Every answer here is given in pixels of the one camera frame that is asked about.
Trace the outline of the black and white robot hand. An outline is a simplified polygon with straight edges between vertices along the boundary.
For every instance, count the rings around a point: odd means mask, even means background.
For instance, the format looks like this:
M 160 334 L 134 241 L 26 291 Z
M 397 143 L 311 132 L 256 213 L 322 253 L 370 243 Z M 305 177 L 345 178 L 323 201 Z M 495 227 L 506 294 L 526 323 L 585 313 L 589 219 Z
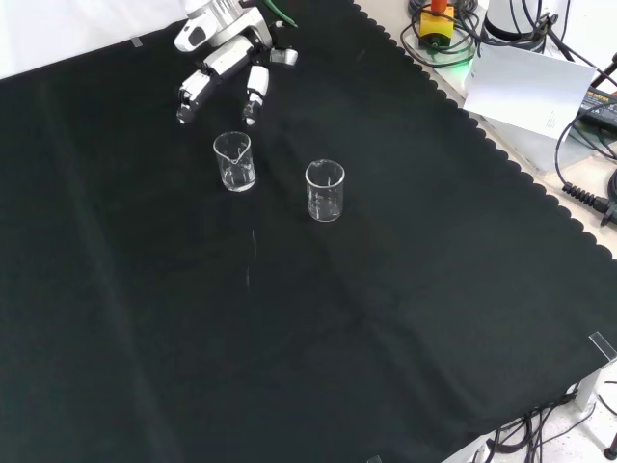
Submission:
M 192 121 L 215 88 L 245 67 L 250 69 L 247 101 L 242 112 L 246 126 L 257 124 L 268 94 L 268 66 L 296 66 L 298 52 L 280 47 L 276 32 L 295 28 L 297 23 L 272 1 L 263 3 L 277 20 L 267 23 L 256 1 L 185 1 L 186 22 L 174 40 L 176 49 L 192 53 L 207 45 L 211 53 L 180 85 L 176 118 L 181 124 Z

